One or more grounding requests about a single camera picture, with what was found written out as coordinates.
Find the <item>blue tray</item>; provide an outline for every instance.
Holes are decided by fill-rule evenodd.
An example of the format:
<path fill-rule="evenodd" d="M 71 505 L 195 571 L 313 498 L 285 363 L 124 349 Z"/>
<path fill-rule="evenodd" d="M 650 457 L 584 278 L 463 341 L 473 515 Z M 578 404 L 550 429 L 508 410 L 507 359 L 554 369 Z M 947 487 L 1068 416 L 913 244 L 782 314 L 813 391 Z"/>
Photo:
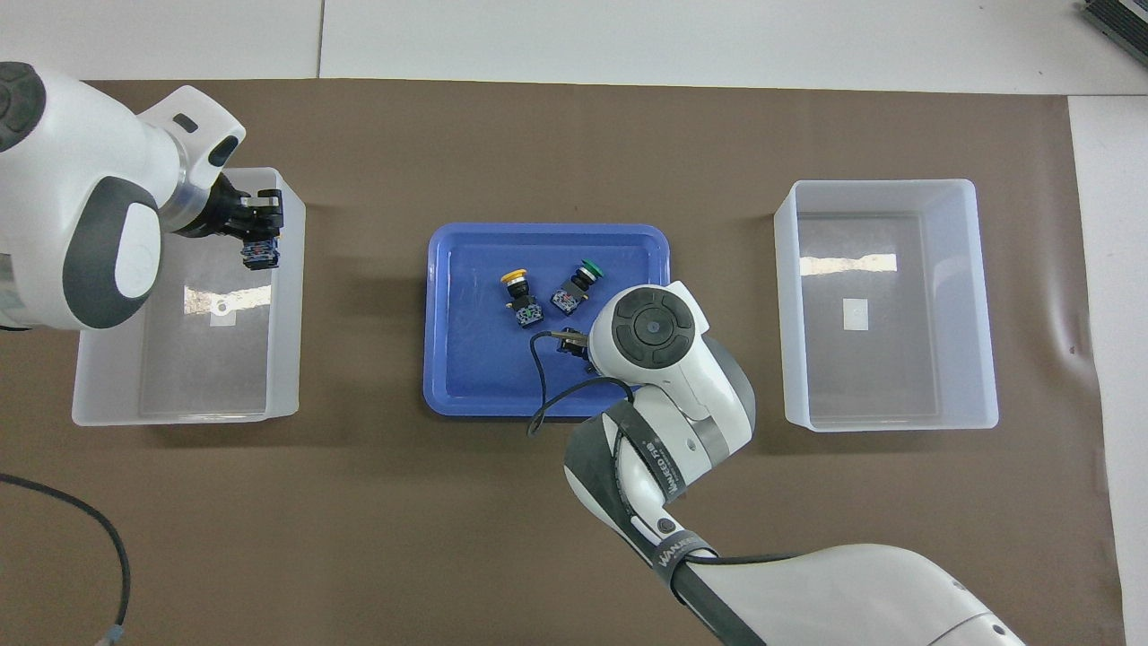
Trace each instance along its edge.
<path fill-rule="evenodd" d="M 582 258 L 605 275 L 574 313 L 550 302 Z M 545 318 L 519 328 L 498 279 L 525 267 L 530 293 Z M 529 418 L 538 408 L 538 374 L 530 337 L 569 327 L 583 333 L 602 305 L 634 285 L 669 283 L 669 242 L 645 224 L 447 224 L 427 249 L 426 340 L 422 396 L 443 415 Z M 556 352 L 558 342 L 538 340 L 548 396 L 591 378 L 585 361 Z M 621 398 L 615 387 L 595 386 L 550 410 L 558 418 L 590 418 Z"/>

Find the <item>gray strap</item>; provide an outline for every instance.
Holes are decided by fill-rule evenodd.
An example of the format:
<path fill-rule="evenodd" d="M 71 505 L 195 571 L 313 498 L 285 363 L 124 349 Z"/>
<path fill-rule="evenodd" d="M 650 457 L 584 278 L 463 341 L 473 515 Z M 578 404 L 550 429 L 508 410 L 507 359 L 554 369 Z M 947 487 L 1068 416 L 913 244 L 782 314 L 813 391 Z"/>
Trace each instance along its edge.
<path fill-rule="evenodd" d="M 634 408 L 634 405 L 626 400 L 619 402 L 606 411 L 606 415 L 618 425 L 619 433 L 630 441 L 634 451 L 642 458 L 646 468 L 650 469 L 650 474 L 653 475 L 653 480 L 657 481 L 667 504 L 685 493 L 685 477 L 682 476 L 677 464 L 666 451 L 661 438 L 645 421 L 645 418 Z"/>
<path fill-rule="evenodd" d="M 701 537 L 690 530 L 676 531 L 667 536 L 653 551 L 653 571 L 666 584 L 670 586 L 674 578 L 674 570 L 690 552 L 696 550 L 713 550 L 709 544 L 701 540 Z"/>

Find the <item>translucent plastic bin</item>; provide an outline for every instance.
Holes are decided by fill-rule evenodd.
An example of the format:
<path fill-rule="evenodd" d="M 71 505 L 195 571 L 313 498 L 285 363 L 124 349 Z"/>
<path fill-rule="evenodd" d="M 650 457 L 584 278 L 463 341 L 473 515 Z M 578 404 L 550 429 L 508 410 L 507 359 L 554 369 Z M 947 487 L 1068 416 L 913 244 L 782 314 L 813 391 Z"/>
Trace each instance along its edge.
<path fill-rule="evenodd" d="M 282 190 L 279 266 L 247 268 L 235 238 L 165 234 L 144 306 L 80 333 L 77 425 L 255 422 L 298 410 L 305 209 L 273 169 L 224 172 L 253 195 Z"/>
<path fill-rule="evenodd" d="M 996 426 L 971 181 L 802 180 L 774 227 L 790 422 L 819 433 Z"/>

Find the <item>brown mat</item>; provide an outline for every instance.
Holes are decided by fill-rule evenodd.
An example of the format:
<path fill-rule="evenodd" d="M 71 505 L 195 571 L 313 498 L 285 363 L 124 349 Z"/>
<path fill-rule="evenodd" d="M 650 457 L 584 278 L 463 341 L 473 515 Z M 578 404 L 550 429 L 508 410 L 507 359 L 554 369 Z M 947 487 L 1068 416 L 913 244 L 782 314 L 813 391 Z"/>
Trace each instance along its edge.
<path fill-rule="evenodd" d="M 1068 103 L 475 83 L 197 83 L 308 202 L 301 411 L 78 429 L 76 335 L 0 337 L 0 467 L 103 509 L 132 644 L 713 644 L 569 492 L 568 427 L 448 420 L 420 394 L 426 244 L 456 220 L 642 221 L 758 392 L 758 436 L 674 514 L 728 555 L 925 554 L 1029 644 L 1123 644 Z M 166 81 L 101 83 L 140 110 Z M 800 178 L 968 177 L 1001 423 L 784 421 L 770 215 Z M 94 641 L 107 540 L 0 490 L 0 643 Z"/>

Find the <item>robotic arm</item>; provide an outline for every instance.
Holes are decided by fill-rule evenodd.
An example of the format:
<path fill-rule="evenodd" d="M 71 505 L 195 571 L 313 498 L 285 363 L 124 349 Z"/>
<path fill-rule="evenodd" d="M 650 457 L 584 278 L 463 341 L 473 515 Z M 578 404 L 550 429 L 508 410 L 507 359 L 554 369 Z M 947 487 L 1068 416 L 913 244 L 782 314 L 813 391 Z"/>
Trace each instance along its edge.
<path fill-rule="evenodd" d="M 1016 646 L 1023 643 L 931 561 L 882 545 L 721 559 L 665 506 L 751 438 L 753 389 L 705 334 L 681 282 L 631 287 L 588 340 L 604 376 L 644 384 L 579 426 L 566 478 L 724 644 Z"/>
<path fill-rule="evenodd" d="M 0 328 L 119 325 L 155 283 L 161 233 L 243 240 L 276 266 L 281 195 L 220 174 L 243 126 L 184 86 L 140 115 L 95 88 L 0 62 Z"/>

